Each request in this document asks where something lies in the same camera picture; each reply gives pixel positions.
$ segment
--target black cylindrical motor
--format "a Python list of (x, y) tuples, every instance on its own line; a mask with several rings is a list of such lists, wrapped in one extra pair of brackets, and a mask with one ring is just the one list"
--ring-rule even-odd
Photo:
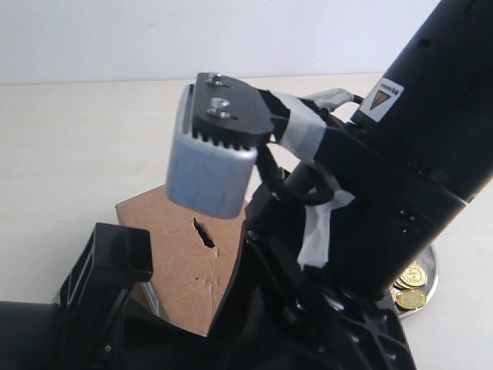
[(493, 172), (493, 2), (442, 0), (317, 153), (355, 201), (324, 276), (378, 298)]

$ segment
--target yellow warning sticker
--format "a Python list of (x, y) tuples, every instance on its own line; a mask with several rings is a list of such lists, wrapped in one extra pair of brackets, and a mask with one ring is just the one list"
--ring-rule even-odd
[(380, 122), (403, 92), (403, 86), (383, 78), (361, 103), (359, 110), (373, 121)]

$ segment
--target white table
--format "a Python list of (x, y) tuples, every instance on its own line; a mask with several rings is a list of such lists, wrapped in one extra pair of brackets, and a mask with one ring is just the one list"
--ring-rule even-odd
[[(332, 87), (365, 95), (378, 74), (250, 79), (303, 96)], [(187, 81), (0, 87), (0, 300), (48, 302), (96, 221), (164, 182)], [(338, 111), (345, 119), (354, 110)], [(296, 160), (275, 150), (279, 162)], [(258, 185), (253, 176), (248, 196)], [(404, 322), (419, 369), (493, 366), (493, 186), (438, 238), (438, 291)]]

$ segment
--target white wall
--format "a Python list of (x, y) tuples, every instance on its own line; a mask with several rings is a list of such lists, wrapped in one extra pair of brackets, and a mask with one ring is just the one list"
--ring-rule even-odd
[(1, 0), (0, 84), (380, 72), (438, 0)]

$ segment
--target cardboard box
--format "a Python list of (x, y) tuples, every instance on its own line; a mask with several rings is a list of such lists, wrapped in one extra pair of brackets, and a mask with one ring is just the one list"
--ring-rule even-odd
[(172, 203), (158, 187), (117, 204), (116, 213), (121, 225), (151, 233), (154, 274), (142, 285), (151, 311), (206, 335), (233, 272), (244, 212), (208, 217)]

